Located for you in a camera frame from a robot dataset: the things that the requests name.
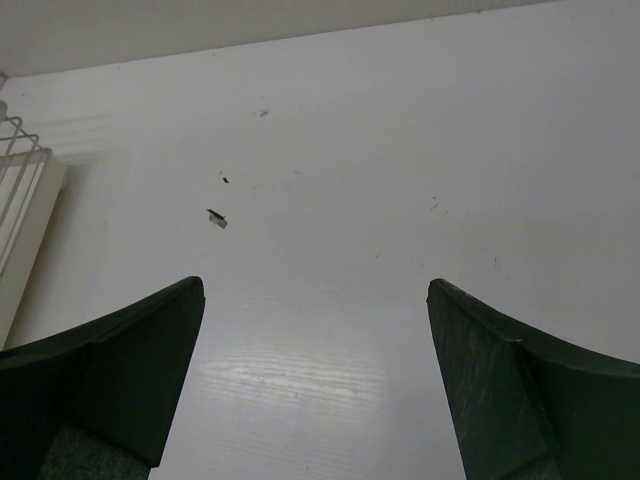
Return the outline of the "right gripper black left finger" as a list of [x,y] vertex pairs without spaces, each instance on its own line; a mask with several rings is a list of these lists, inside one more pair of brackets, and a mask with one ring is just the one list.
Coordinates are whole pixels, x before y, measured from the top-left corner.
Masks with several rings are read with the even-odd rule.
[[146,479],[159,466],[205,309],[186,277],[1,353],[4,479]]

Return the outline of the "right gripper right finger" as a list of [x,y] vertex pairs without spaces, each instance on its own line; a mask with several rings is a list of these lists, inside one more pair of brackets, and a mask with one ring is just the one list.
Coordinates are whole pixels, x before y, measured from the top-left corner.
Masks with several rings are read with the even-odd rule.
[[515,320],[444,279],[432,338],[468,479],[636,479],[639,366]]

